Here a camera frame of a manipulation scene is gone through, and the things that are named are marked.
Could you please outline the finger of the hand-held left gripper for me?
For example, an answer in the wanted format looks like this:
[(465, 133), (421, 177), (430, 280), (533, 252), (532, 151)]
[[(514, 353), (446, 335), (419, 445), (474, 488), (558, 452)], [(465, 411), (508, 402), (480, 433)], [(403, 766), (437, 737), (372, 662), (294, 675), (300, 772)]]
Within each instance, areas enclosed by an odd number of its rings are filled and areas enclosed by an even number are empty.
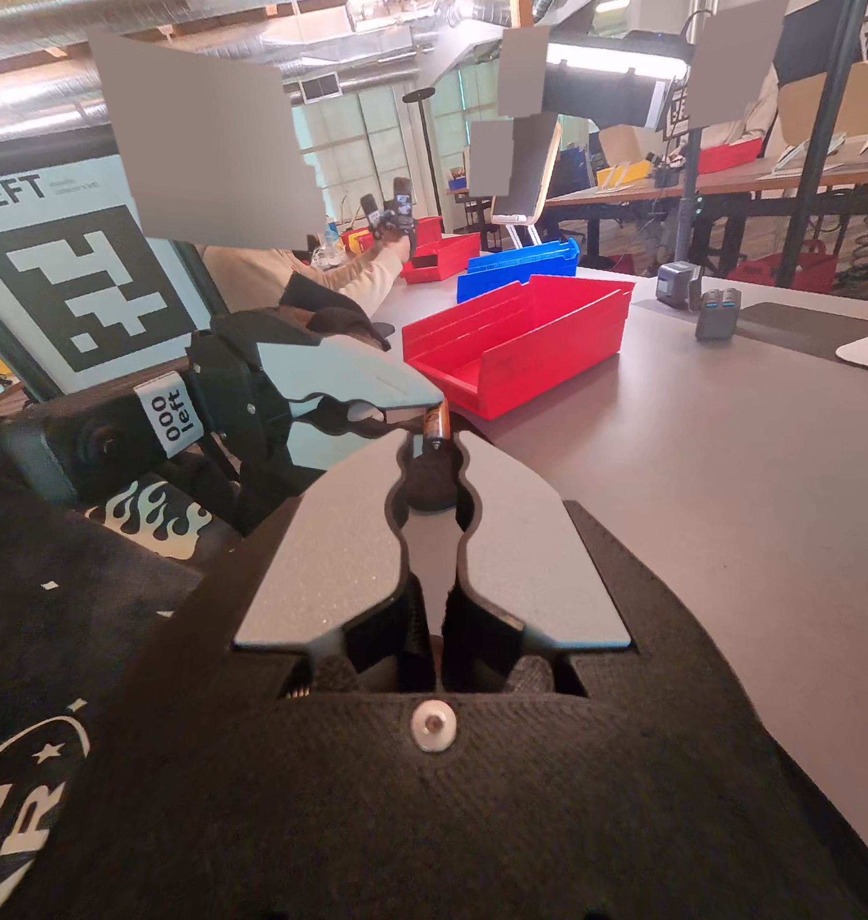
[(410, 435), (405, 425), (381, 418), (345, 420), (339, 431), (325, 431), (309, 420), (295, 420), (289, 430), (291, 466), (325, 472), (363, 449), (369, 443), (391, 434)]
[(425, 408), (444, 398), (414, 367), (350, 337), (325, 337), (313, 346), (260, 342), (257, 351), (269, 381), (291, 403), (330, 397), (375, 408)]

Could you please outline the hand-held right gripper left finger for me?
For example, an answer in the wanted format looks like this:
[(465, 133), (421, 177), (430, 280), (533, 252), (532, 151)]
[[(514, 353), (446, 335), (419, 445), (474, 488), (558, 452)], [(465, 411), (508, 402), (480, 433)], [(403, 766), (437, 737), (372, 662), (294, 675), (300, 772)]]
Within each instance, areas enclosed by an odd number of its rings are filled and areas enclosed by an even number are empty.
[(405, 588), (408, 553), (396, 522), (408, 431), (369, 442), (301, 496), (233, 639), (239, 650), (334, 656), (348, 629)]

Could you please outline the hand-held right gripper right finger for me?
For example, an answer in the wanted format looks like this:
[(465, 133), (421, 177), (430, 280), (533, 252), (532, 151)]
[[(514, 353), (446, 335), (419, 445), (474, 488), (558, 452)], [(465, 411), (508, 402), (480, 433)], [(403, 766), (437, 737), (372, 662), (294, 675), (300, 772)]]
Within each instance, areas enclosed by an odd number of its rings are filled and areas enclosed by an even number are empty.
[(628, 648), (632, 636), (555, 488), (470, 431), (455, 443), (457, 585), (483, 625), (509, 629), (511, 654)]

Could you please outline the large red storage bin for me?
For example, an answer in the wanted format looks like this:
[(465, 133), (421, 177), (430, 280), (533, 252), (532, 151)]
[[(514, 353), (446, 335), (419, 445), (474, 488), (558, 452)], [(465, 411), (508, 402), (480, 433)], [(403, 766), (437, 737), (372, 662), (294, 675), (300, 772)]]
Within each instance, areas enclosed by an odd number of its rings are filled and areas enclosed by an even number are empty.
[(406, 363), (495, 420), (619, 353), (635, 280), (533, 275), (404, 327)]

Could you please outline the person's left forearm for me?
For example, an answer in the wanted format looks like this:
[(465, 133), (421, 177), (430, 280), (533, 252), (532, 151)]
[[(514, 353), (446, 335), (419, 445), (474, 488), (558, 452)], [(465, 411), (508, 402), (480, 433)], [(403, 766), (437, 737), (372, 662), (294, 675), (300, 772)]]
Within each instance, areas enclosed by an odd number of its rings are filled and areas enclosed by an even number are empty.
[(211, 330), (252, 365), (260, 362), (262, 344), (316, 347), (321, 339), (345, 336), (380, 351), (392, 348), (355, 301), (300, 273), (274, 305), (219, 317)]

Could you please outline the clear water bottle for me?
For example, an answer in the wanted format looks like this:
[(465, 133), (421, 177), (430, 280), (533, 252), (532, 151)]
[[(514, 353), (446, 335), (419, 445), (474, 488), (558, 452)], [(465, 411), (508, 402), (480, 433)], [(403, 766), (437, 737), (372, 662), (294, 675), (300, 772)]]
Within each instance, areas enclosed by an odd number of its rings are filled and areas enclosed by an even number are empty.
[(311, 248), (311, 266), (321, 271), (340, 268), (347, 262), (347, 253), (341, 241), (337, 224), (327, 218), (324, 230), (315, 237), (316, 245)]

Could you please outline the black framed marker sign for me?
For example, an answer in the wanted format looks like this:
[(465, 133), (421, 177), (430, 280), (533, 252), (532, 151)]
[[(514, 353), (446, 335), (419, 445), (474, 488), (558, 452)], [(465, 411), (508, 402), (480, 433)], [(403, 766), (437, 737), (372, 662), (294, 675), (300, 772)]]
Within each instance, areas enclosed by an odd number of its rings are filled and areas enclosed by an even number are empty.
[(184, 359), (228, 312), (190, 244), (144, 235), (111, 128), (0, 143), (0, 357), (33, 397)]

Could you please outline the blue storage bin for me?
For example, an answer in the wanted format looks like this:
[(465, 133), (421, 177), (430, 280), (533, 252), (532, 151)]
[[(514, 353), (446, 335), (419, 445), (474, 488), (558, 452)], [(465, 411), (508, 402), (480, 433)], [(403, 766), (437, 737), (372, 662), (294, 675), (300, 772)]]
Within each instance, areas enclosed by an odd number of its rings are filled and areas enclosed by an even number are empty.
[(573, 277), (580, 258), (578, 241), (570, 238), (470, 259), (457, 279), (456, 302), (463, 304), (514, 282), (527, 283), (534, 275)]

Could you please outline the black floor lamp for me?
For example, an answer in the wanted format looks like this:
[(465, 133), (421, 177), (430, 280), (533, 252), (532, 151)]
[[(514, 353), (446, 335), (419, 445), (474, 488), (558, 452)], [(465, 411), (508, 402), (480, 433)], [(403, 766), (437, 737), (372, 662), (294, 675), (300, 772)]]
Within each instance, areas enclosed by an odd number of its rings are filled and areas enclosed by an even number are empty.
[(436, 90), (433, 86), (424, 86), (417, 89), (413, 89), (410, 92), (406, 93), (403, 96), (403, 102), (406, 105), (416, 105), (418, 109), (418, 116), (420, 118), (421, 129), (423, 132), (425, 149), (428, 160), (428, 172), (430, 175), (431, 186), (433, 190), (433, 197), (435, 200), (437, 215), (442, 217), (442, 206), (440, 202), (440, 190), (437, 181), (437, 172), (435, 166), (435, 160), (433, 157), (433, 150), (430, 142), (430, 135), (428, 132), (428, 121), (426, 116), (425, 103), (429, 98), (432, 98), (436, 93)]

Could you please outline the black printed shirt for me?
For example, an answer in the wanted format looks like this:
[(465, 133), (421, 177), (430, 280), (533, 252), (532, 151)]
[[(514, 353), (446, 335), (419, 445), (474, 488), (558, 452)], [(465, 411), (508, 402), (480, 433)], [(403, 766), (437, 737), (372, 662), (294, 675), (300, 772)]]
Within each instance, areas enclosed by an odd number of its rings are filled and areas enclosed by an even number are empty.
[[(3, 424), (0, 419), (0, 434)], [(297, 656), (234, 652), (217, 619), (248, 604), (300, 498), (290, 499), (199, 588), (195, 567), (38, 498), (0, 454), (0, 918), (101, 741), (140, 741), (104, 770), (139, 779), (152, 739), (208, 749), (277, 705)]]

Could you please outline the grey desktop device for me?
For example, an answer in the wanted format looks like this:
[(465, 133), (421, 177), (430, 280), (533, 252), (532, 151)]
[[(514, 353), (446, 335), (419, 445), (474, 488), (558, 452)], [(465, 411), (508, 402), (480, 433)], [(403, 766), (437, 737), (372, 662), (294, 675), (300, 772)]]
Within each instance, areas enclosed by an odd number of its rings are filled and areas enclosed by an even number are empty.
[(675, 309), (696, 311), (701, 305), (704, 269), (686, 260), (675, 260), (658, 269), (656, 297)]
[(710, 289), (702, 294), (695, 338), (699, 342), (723, 342), (737, 331), (742, 305), (737, 288)]

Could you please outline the black light stand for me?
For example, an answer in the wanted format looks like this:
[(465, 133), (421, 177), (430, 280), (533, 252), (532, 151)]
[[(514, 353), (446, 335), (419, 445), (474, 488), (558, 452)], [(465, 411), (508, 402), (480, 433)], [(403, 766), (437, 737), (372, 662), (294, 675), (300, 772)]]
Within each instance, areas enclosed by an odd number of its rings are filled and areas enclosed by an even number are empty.
[[(717, 12), (718, 4), (718, 1), (693, 1), (691, 3), (690, 15), (681, 31), (682, 37), (689, 44), (698, 44), (704, 28), (704, 17), (714, 16)], [(684, 170), (674, 250), (674, 256), (677, 261), (690, 260), (693, 220), (697, 207), (696, 190), (703, 132), (703, 128), (691, 128), (684, 148)]]

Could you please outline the red storage crate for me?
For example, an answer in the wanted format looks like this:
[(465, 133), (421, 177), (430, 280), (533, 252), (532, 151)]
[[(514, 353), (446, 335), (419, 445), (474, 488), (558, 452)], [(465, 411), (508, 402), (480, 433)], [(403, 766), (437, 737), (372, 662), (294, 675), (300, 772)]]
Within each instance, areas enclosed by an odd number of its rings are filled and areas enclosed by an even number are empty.
[[(738, 282), (775, 286), (775, 278), (782, 261), (782, 254), (761, 259), (746, 259), (739, 262), (727, 279)], [(803, 243), (796, 263), (792, 288), (797, 291), (830, 294), (834, 285), (839, 256), (829, 253), (825, 243), (819, 239)]]

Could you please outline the silver air duct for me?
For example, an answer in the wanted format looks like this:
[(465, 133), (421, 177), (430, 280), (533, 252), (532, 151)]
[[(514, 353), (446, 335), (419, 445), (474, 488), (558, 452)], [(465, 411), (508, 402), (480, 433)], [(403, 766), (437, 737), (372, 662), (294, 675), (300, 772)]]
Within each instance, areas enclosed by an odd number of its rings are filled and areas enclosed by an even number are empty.
[(346, 2), (0, 1), (0, 62), (82, 43), (93, 29), (127, 35), (211, 20), (220, 28), (239, 18), (290, 20), (295, 38), (309, 40), (354, 31)]

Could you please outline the framed wall marker sign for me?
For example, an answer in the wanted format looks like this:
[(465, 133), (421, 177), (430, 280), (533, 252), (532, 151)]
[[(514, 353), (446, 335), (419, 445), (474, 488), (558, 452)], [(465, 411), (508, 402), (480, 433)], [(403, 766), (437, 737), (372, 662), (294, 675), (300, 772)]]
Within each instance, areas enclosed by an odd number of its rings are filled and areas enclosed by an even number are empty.
[(689, 114), (686, 109), (688, 83), (689, 74), (670, 83), (666, 103), (658, 121), (658, 130), (666, 142), (677, 140), (690, 131)]

